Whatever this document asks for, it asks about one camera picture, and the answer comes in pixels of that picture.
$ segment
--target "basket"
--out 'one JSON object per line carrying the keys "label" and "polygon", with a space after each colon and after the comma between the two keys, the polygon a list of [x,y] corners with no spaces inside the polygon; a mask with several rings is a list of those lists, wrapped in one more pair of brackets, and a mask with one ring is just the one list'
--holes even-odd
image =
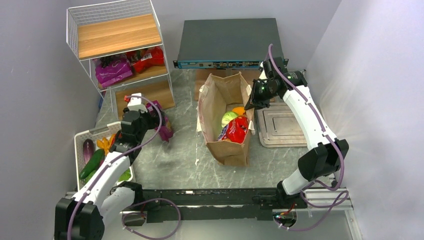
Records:
{"label": "basket", "polygon": [[[80,172],[85,167],[86,163],[84,162],[84,153],[83,153],[83,143],[87,139],[91,139],[96,145],[97,140],[101,140],[103,138],[108,138],[121,130],[121,122],[113,122],[109,123],[105,127],[94,128],[91,130],[83,131],[75,135],[73,138],[75,141],[75,164],[76,164],[76,179],[77,179],[77,187],[78,191],[84,187],[86,184],[85,180],[80,179]],[[129,171],[131,177],[127,180],[128,182],[134,179],[134,170],[133,167],[129,167]]]}

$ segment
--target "basket of vegetables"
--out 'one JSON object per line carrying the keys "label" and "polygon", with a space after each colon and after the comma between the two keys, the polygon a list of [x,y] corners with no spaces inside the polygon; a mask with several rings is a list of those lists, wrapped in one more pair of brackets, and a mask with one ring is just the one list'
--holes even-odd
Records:
{"label": "basket of vegetables", "polygon": [[[89,182],[102,165],[115,141],[115,135],[121,130],[121,122],[113,122],[105,127],[80,132],[75,135],[75,163],[78,191]],[[130,166],[116,182],[134,180],[133,167]]]}

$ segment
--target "marble tabletop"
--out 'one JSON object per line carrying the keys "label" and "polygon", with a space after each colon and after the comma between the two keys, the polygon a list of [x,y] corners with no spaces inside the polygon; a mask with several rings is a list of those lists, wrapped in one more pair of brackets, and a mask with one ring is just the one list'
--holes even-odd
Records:
{"label": "marble tabletop", "polygon": [[[256,134],[250,140],[248,167],[219,165],[201,132],[196,132],[194,70],[174,70],[171,79],[176,107],[166,109],[165,114],[174,136],[169,143],[156,136],[132,165],[135,180],[144,189],[273,188],[296,170],[299,157],[308,151],[306,147],[267,148]],[[96,127],[116,120],[104,104]],[[144,139],[153,134],[154,130],[148,131]]]}

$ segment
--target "purple package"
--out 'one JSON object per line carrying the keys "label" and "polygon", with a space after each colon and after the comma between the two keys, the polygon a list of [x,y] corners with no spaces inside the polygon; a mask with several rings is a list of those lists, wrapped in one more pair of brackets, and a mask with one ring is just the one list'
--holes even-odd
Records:
{"label": "purple package", "polygon": [[102,67],[101,64],[95,67],[95,76],[102,87],[108,87],[124,78],[133,75],[131,65],[124,55],[117,55],[108,66]]}
{"label": "purple package", "polygon": [[[158,101],[154,100],[154,101],[152,101],[152,103],[155,104],[161,112],[163,112],[162,106],[159,104]],[[150,103],[146,104],[146,108],[147,108],[148,112],[150,113],[150,115],[156,116],[158,114]],[[165,119],[162,119],[162,127],[159,130],[159,136],[163,141],[169,142],[170,138],[172,138],[174,136],[174,131],[172,130],[171,122],[168,119],[168,117],[165,116],[164,118]]]}

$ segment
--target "brown paper bag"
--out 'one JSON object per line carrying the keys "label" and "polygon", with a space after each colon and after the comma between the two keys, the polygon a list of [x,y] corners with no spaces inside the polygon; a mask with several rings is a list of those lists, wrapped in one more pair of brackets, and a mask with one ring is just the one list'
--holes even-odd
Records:
{"label": "brown paper bag", "polygon": [[[209,75],[199,96],[198,114],[201,131],[206,146],[212,156],[222,165],[248,166],[249,141],[252,132],[249,129],[243,143],[217,141],[223,129],[221,119],[232,107],[245,106],[249,100],[251,87],[242,74],[219,77]],[[254,117],[254,110],[246,111],[248,121]]]}

